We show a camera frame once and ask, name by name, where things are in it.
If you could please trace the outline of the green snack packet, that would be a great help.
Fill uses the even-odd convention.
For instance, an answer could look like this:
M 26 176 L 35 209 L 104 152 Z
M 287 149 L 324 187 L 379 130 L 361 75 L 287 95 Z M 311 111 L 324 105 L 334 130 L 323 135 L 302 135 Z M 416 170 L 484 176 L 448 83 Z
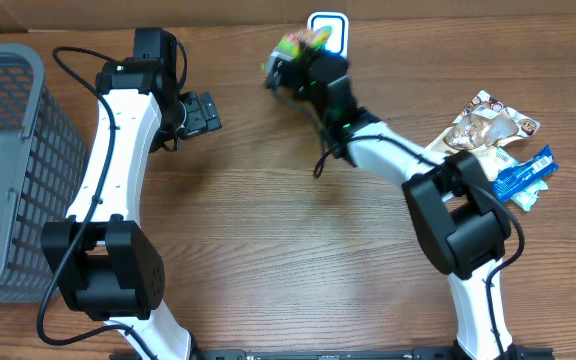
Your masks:
M 262 69 L 269 72 L 277 59 L 291 61 L 297 59 L 306 50 L 324 49 L 331 34 L 331 26 L 324 26 L 316 30 L 306 28 L 285 34 L 271 51 L 268 61 L 262 65 Z

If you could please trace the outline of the beige pastry snack packet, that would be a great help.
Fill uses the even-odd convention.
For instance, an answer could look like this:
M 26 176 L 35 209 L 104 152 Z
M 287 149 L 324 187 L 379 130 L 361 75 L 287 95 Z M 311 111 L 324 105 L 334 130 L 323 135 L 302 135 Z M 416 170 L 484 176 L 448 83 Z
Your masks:
M 497 151 L 533 136 L 540 127 L 537 120 L 481 90 L 426 150 L 448 155 L 468 151 L 477 158 L 487 179 L 493 181 L 500 172 Z

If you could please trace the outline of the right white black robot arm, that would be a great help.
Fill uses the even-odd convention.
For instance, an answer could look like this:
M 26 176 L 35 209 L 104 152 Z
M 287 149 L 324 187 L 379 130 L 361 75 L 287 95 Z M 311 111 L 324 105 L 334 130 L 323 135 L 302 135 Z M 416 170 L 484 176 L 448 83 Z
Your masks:
M 360 107 L 352 94 L 349 63 L 325 49 L 287 54 L 274 49 L 266 66 L 272 91 L 293 91 L 287 104 L 303 109 L 320 138 L 325 161 L 343 159 L 400 188 L 418 243 L 447 276 L 457 315 L 456 354 L 465 359 L 506 359 L 513 340 L 505 325 L 500 272 L 510 216 L 499 203 L 479 161 L 467 151 L 447 155 L 396 134 Z

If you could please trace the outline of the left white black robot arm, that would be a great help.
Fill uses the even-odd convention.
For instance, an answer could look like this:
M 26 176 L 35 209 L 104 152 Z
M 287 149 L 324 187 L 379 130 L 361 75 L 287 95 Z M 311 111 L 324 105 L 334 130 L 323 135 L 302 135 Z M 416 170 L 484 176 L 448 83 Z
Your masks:
M 195 337 L 164 301 L 161 255 L 140 226 L 148 157 L 222 124 L 209 93 L 186 92 L 183 44 L 162 28 L 138 28 L 131 56 L 106 57 L 93 83 L 98 122 L 81 186 L 65 218 L 43 226 L 53 277 L 36 320 L 52 346 L 117 331 L 136 359 L 200 359 Z

